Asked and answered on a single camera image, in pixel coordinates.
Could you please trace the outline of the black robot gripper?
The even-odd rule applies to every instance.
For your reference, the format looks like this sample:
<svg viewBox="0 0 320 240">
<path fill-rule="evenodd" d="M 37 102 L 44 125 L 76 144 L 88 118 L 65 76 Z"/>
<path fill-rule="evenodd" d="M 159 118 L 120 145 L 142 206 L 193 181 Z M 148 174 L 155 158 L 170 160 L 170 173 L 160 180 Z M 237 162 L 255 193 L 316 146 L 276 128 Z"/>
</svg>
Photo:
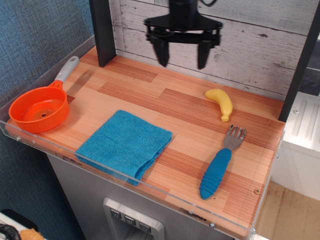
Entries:
<svg viewBox="0 0 320 240">
<path fill-rule="evenodd" d="M 169 43 L 198 44 L 198 69 L 205 68 L 211 47 L 220 44 L 223 24 L 201 15 L 197 0 L 170 0 L 168 4 L 168 14 L 144 20 L 159 64 L 166 67 L 169 62 Z"/>
</svg>

